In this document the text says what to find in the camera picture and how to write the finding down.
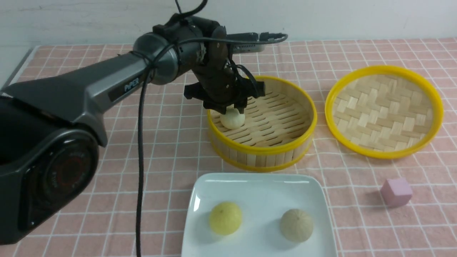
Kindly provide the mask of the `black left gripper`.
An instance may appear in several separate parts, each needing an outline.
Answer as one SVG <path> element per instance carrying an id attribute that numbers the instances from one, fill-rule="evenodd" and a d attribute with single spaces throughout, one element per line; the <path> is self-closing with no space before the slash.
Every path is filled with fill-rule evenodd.
<path id="1" fill-rule="evenodd" d="M 244 114 L 249 97 L 265 95 L 265 84 L 251 73 L 240 75 L 239 70 L 247 69 L 233 61 L 234 41 L 226 37 L 225 27 L 185 27 L 184 40 L 193 42 L 184 44 L 184 72 L 192 71 L 197 83 L 185 86 L 184 97 L 201 100 L 204 109 L 221 115 L 230 109 Z"/>

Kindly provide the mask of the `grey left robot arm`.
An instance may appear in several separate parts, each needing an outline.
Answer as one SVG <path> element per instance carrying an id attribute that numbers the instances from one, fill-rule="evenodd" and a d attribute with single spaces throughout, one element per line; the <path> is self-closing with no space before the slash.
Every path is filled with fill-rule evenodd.
<path id="1" fill-rule="evenodd" d="M 260 52 L 267 32 L 227 34 L 216 21 L 173 16 L 133 49 L 54 77 L 1 89 L 1 245 L 15 244 L 81 194 L 108 143 L 104 114 L 146 83 L 162 86 L 192 71 L 186 99 L 240 113 L 265 95 L 237 74 L 233 54 Z"/>

